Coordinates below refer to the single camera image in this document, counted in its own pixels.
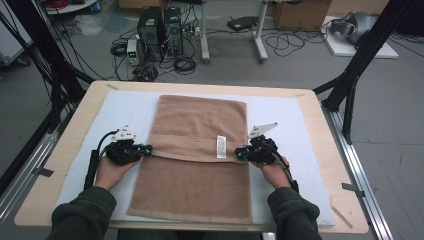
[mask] white tag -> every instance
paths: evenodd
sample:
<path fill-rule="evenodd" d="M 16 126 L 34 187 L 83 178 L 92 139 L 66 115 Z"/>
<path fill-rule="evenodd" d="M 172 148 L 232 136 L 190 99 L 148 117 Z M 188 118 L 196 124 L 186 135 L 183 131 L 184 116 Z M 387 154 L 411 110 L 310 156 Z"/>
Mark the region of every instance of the white tag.
<path fill-rule="evenodd" d="M 216 138 L 216 157 L 227 158 L 227 138 L 224 136 L 218 136 Z"/>

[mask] towel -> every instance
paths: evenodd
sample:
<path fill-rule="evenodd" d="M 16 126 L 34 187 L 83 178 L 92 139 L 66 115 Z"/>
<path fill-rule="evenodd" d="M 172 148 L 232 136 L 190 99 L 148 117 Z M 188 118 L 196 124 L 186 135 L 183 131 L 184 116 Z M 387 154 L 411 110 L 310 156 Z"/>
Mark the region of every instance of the towel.
<path fill-rule="evenodd" d="M 226 158 L 217 158 L 217 136 Z M 246 103 L 163 95 L 129 215 L 210 223 L 252 223 L 249 166 L 234 149 L 247 142 Z"/>

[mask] floor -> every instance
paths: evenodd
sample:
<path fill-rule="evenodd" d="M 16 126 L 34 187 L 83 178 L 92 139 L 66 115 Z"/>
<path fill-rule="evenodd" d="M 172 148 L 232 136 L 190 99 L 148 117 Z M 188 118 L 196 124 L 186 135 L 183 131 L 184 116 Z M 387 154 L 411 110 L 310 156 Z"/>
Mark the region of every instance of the floor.
<path fill-rule="evenodd" d="M 91 14 L 82 10 L 79 14 Z M 102 33 L 98 36 L 73 35 L 75 49 L 100 76 L 111 79 L 114 75 L 113 56 L 109 49 L 113 40 L 135 28 L 113 6 L 96 15 L 101 18 Z M 69 23 L 75 14 L 63 16 Z M 208 28 L 226 29 L 229 18 L 208 21 Z M 266 26 L 273 27 L 272 20 Z M 263 39 L 275 31 L 266 30 Z M 399 54 L 396 60 L 374 59 L 362 75 L 356 92 L 352 125 L 353 145 L 361 159 L 368 180 L 394 239 L 424 239 L 424 45 L 406 40 L 397 42 L 418 54 L 388 41 Z M 197 68 L 191 75 L 160 75 L 155 81 L 188 84 L 237 85 L 272 88 L 314 89 L 339 76 L 350 57 L 334 57 L 325 43 L 306 42 L 300 50 L 286 57 L 277 56 L 265 44 L 269 60 L 259 64 L 251 35 L 211 34 L 209 45 L 211 63 L 200 61 L 199 41 L 194 60 Z M 186 44 L 188 52 L 193 47 Z M 287 51 L 276 51 L 287 54 Z M 85 67 L 87 73 L 98 78 Z M 118 68 L 122 79 L 131 78 L 132 67 L 126 60 Z M 320 94 L 323 100 L 328 92 Z M 49 111 L 46 87 L 32 64 L 29 67 L 12 65 L 0 71 L 0 174 L 19 153 L 36 127 Z M 47 228 L 16 226 L 13 217 L 23 198 L 18 200 L 0 228 L 2 239 L 43 239 Z M 116 230 L 110 230 L 106 239 L 115 239 Z M 324 239 L 374 239 L 373 233 L 361 235 L 323 234 Z"/>

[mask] hand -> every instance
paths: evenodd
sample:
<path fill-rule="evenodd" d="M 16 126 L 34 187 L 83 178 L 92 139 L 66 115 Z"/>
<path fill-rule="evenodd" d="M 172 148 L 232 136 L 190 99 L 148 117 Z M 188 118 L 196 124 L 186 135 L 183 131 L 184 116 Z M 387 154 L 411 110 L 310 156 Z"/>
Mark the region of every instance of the hand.
<path fill-rule="evenodd" d="M 96 183 L 94 186 L 110 191 L 124 177 L 125 173 L 134 167 L 139 161 L 118 166 L 108 157 L 102 157 L 97 168 Z"/>
<path fill-rule="evenodd" d="M 283 160 L 287 165 L 289 164 L 285 157 L 283 157 Z M 282 187 L 290 187 L 289 179 L 280 164 L 274 163 L 269 165 L 257 162 L 252 162 L 252 164 L 262 170 L 265 179 L 274 187 L 275 190 Z"/>

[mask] sleeve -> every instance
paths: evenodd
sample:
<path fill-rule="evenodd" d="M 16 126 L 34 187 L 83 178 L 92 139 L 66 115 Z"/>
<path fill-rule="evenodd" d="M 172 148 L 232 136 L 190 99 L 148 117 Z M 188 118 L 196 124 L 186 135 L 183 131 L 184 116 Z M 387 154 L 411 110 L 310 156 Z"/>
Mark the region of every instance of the sleeve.
<path fill-rule="evenodd" d="M 316 219 L 319 208 L 291 188 L 280 188 L 268 197 L 268 205 L 277 224 L 277 239 L 322 239 Z"/>
<path fill-rule="evenodd" d="M 52 214 L 52 232 L 47 240 L 103 239 L 116 200 L 106 189 L 92 187 Z"/>

